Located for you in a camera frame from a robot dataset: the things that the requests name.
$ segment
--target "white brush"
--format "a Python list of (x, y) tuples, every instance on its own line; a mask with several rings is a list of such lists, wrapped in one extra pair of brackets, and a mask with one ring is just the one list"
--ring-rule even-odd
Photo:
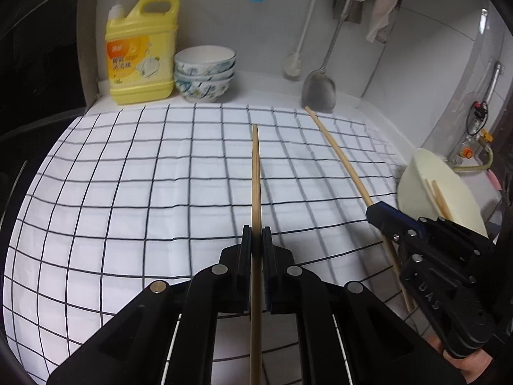
[(310, 0), (310, 8), (308, 9), (308, 14), (306, 15), (305, 25), (303, 27), (301, 38), (299, 39), (298, 48), (294, 53), (285, 59), (285, 74), (291, 78), (297, 78), (301, 74), (301, 48), (303, 47), (303, 42), (305, 41), (306, 31), (308, 30), (310, 18), (314, 12), (315, 1), (316, 0)]

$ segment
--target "white tablecloth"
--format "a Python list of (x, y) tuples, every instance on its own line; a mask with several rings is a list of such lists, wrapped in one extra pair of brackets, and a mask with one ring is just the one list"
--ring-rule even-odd
[[(364, 123), (321, 115), (375, 201), (396, 205), (399, 157)], [(215, 264), (250, 224), (251, 133), (259, 124), (262, 223), (297, 264), (361, 280), (408, 316), (378, 232), (304, 111), (237, 105), (86, 115), (41, 165), (19, 212), (4, 275), (9, 345), (37, 383), (156, 279)], [(264, 383), (301, 383), (294, 316), (264, 314)], [(249, 317), (221, 316), (212, 384), (243, 384)]]

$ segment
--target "hand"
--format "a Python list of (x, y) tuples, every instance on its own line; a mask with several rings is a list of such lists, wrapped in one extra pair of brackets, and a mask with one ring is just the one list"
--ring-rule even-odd
[(492, 357), (483, 349), (472, 353), (465, 359), (455, 359), (444, 349), (442, 341), (438, 336), (431, 336), (427, 342), (438, 352), (441, 353), (452, 366), (459, 369), (467, 383), (474, 382), (488, 368), (492, 362)]

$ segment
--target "bottle handle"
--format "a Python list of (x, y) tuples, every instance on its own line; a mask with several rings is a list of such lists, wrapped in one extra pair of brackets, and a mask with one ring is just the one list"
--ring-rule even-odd
[[(167, 1), (169, 2), (170, 8), (165, 13), (151, 13), (144, 11), (144, 8), (149, 4), (157, 1)], [(128, 14), (129, 17), (138, 17), (138, 16), (165, 16), (169, 17), (170, 21), (176, 23), (176, 19), (178, 17), (178, 11), (180, 10), (180, 0), (139, 0), (132, 11)]]

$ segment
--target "yellow hose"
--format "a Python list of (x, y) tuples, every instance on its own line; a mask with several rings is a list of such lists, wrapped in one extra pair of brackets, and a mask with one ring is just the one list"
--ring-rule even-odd
[(452, 168), (454, 172), (471, 172), (471, 171), (484, 171), (489, 169), (493, 163), (493, 150), (489, 144), (487, 144), (482, 138), (479, 138), (479, 143), (484, 147), (486, 153), (488, 154), (488, 162), (484, 165), (475, 165), (475, 166), (456, 166)]

